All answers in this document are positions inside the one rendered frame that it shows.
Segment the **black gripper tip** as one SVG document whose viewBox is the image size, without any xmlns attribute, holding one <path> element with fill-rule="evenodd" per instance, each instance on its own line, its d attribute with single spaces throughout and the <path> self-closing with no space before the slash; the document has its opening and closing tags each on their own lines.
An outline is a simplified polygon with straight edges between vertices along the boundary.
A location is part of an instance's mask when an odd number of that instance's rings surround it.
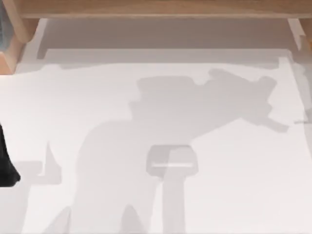
<svg viewBox="0 0 312 234">
<path fill-rule="evenodd" d="M 13 187 L 20 179 L 21 176 L 9 157 L 3 128 L 0 125 L 0 187 Z"/>
</svg>

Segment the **wooden cupboard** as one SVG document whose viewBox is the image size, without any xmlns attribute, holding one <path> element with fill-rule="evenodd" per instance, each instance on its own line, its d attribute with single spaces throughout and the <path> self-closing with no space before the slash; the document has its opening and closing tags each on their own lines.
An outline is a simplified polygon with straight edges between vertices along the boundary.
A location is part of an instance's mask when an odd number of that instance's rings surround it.
<svg viewBox="0 0 312 234">
<path fill-rule="evenodd" d="M 312 0 L 22 0 L 24 18 L 312 18 Z"/>
</svg>

